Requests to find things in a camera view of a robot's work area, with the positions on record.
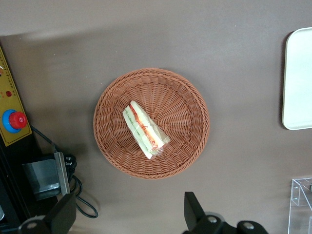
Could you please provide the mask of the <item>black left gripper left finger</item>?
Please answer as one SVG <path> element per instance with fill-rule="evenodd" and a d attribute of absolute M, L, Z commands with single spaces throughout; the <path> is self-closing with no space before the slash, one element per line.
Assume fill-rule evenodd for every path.
<path fill-rule="evenodd" d="M 76 220 L 76 197 L 66 194 L 43 217 L 33 217 L 23 222 L 18 234 L 67 234 Z"/>

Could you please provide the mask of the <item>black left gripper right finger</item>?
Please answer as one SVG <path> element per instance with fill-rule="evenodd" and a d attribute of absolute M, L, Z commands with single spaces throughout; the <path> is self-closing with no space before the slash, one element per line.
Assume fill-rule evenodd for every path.
<path fill-rule="evenodd" d="M 222 215 L 205 212 L 193 192 L 184 194 L 184 218 L 187 231 L 184 234 L 235 234 Z"/>

